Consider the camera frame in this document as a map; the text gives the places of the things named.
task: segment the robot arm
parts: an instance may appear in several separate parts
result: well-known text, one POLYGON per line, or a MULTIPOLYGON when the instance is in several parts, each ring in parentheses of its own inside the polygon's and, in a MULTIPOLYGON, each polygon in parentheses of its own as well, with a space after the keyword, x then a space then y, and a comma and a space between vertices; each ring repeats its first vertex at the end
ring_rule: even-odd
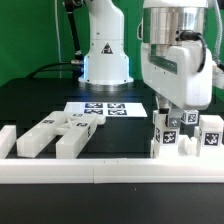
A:
POLYGON ((202 34, 206 9, 213 2, 144 1, 143 80, 158 93, 159 109, 168 110, 170 128, 173 117, 179 125, 183 110, 203 110, 210 104, 213 60, 202 34))

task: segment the green backdrop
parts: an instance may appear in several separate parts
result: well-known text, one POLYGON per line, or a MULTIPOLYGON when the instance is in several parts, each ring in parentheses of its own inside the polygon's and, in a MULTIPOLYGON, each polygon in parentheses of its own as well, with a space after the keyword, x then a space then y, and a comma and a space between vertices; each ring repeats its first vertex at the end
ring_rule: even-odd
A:
MULTIPOLYGON (((130 58, 130 75, 141 79, 140 41, 136 29, 141 20, 143 0, 114 0, 125 15, 125 52, 130 58)), ((54 0, 0 1, 0 85, 16 77, 25 77, 36 68, 57 62, 58 48, 55 28, 54 0)), ((73 58, 73 45, 62 0, 58 0, 62 60, 73 58)), ((86 7, 75 11, 81 48, 89 49, 89 21, 86 7)), ((213 10, 208 11, 206 40, 213 52, 216 25, 213 10)), ((221 50, 224 60, 224 49, 221 50)))

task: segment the black surface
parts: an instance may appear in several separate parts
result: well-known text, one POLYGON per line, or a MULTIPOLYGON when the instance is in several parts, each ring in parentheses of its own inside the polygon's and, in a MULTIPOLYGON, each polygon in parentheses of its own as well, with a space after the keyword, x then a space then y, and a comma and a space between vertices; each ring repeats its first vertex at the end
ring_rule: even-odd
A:
MULTIPOLYGON (((156 107, 153 92, 142 82, 110 94, 77 89, 70 80, 16 79, 0 88, 0 99, 0 127, 16 124, 18 137, 50 112, 63 110, 67 101, 141 102, 148 118, 108 118, 80 157, 149 156, 156 107)), ((214 98, 201 113, 222 112, 223 103, 214 98)), ((54 157, 54 150, 52 143, 39 157, 54 157)), ((221 224, 223 198, 223 184, 0 185, 0 223, 221 224)))

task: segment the white foam block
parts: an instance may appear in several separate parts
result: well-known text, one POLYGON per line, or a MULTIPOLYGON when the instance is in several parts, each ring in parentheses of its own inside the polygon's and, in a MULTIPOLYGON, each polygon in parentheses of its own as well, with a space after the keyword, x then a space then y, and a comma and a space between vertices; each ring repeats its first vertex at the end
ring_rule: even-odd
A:
POLYGON ((66 113, 55 111, 17 140, 17 153, 21 157, 34 158, 54 138, 54 128, 64 124, 66 113))
POLYGON ((1 184, 93 183, 92 160, 0 160, 1 184))
POLYGON ((0 159, 5 159, 16 142, 16 126, 5 125, 0 132, 0 159))
POLYGON ((97 127, 97 115, 84 115, 56 143, 57 159, 75 159, 92 137, 97 127))

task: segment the triangular warning sticker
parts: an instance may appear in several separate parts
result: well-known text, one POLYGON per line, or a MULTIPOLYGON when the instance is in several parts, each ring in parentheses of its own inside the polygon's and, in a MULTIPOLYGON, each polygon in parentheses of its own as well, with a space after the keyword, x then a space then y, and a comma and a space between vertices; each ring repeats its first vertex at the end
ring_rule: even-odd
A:
POLYGON ((102 54, 113 54, 110 45, 107 43, 104 49, 101 52, 102 54))

